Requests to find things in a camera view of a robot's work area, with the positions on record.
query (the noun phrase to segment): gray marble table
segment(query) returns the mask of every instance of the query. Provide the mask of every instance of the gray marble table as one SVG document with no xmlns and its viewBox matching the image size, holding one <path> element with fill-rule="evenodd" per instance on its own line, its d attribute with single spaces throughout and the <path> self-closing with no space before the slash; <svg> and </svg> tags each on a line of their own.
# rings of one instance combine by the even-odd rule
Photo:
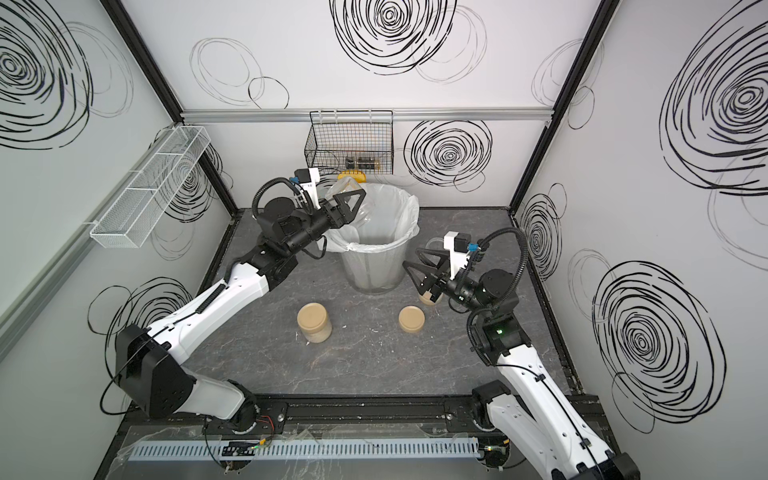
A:
<svg viewBox="0 0 768 480">
<path fill-rule="evenodd" d="M 477 240 L 509 225 L 504 210 L 422 210 L 421 231 L 409 256 L 414 260 L 413 249 L 450 230 Z M 258 233 L 247 211 L 222 265 L 250 250 Z M 518 256 L 514 236 L 498 238 L 478 265 L 476 278 L 491 268 L 513 270 Z M 407 276 L 383 295 L 358 293 L 347 283 L 338 253 L 321 260 L 301 253 L 299 266 L 281 285 L 221 326 L 184 366 L 215 379 L 236 380 L 253 392 L 275 394 L 464 395 L 501 378 L 469 350 L 465 316 L 452 312 L 446 301 L 424 306 L 417 295 Z M 515 312 L 521 325 L 555 382 L 568 393 L 527 274 L 518 295 Z M 307 345 L 296 324 L 296 314 L 309 302 L 322 303 L 333 323 L 333 334 L 323 343 Z M 403 332 L 397 322 L 407 305 L 420 306 L 426 314 L 424 329 L 415 335 Z"/>
</svg>

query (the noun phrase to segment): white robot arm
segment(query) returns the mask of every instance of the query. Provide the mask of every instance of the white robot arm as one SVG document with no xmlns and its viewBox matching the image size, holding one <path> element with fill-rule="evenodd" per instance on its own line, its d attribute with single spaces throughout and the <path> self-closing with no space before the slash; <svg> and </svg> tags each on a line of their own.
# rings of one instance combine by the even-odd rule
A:
<svg viewBox="0 0 768 480">
<path fill-rule="evenodd" d="M 256 193 L 253 212 L 262 233 L 249 253 L 228 266 L 222 280 L 147 329 L 129 325 L 118 334 L 115 349 L 121 367 L 113 380 L 151 418 L 192 412 L 227 421 L 238 433 L 255 425 L 253 394 L 235 382 L 208 379 L 181 365 L 232 315 L 280 285 L 298 264 L 297 253 L 306 252 L 326 231 L 354 220 L 366 195 L 360 189 L 332 200 L 318 199 L 317 169 L 297 170 L 295 175 L 270 180 Z M 300 207 L 278 197 L 260 211 L 260 198 L 278 184 L 293 191 Z"/>
<path fill-rule="evenodd" d="M 493 269 L 478 281 L 469 278 L 491 241 L 505 233 L 520 244 L 515 273 Z M 503 432 L 545 479 L 640 478 L 631 458 L 615 455 L 571 406 L 515 318 L 515 291 L 528 259 L 523 232 L 503 228 L 477 243 L 466 233 L 448 232 L 443 246 L 416 249 L 420 263 L 406 261 L 403 267 L 420 295 L 436 301 L 445 294 L 471 311 L 466 326 L 472 349 L 485 365 L 499 369 L 521 399 L 498 380 L 473 390 L 477 426 Z"/>
</svg>

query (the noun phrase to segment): wire basket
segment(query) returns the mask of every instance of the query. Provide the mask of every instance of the wire basket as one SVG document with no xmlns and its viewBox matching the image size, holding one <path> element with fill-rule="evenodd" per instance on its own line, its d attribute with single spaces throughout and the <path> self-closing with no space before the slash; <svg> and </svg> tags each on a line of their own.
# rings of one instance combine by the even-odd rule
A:
<svg viewBox="0 0 768 480">
<path fill-rule="evenodd" d="M 307 167 L 318 167 L 321 174 L 392 174 L 392 111 L 313 111 L 310 120 Z"/>
<path fill-rule="evenodd" d="M 91 238 L 106 248 L 141 247 L 209 144 L 204 127 L 176 127 L 96 222 Z"/>
</svg>

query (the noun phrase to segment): yellow container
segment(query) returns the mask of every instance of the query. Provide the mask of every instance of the yellow container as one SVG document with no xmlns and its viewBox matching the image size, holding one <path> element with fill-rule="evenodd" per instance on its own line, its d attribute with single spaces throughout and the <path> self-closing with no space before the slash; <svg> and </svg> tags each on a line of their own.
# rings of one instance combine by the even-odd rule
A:
<svg viewBox="0 0 768 480">
<path fill-rule="evenodd" d="M 366 182 L 366 175 L 361 170 L 344 170 L 342 173 L 336 175 L 337 180 L 341 180 L 344 177 L 352 177 L 358 184 L 364 184 Z"/>
<path fill-rule="evenodd" d="M 408 333 L 418 333 L 424 328 L 424 312 L 417 306 L 408 305 L 400 310 L 398 317 L 400 328 Z"/>
<path fill-rule="evenodd" d="M 331 322 L 326 307 L 319 303 L 307 303 L 296 316 L 301 333 L 312 343 L 325 342 L 331 336 Z"/>
</svg>

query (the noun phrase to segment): black wire basket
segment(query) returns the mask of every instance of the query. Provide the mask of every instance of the black wire basket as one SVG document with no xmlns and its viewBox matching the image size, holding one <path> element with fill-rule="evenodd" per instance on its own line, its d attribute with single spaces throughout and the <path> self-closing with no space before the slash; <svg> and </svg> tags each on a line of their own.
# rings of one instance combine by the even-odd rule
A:
<svg viewBox="0 0 768 480">
<path fill-rule="evenodd" d="M 392 111 L 313 111 L 310 119 L 307 167 L 318 167 L 321 174 L 392 174 Z"/>
</svg>

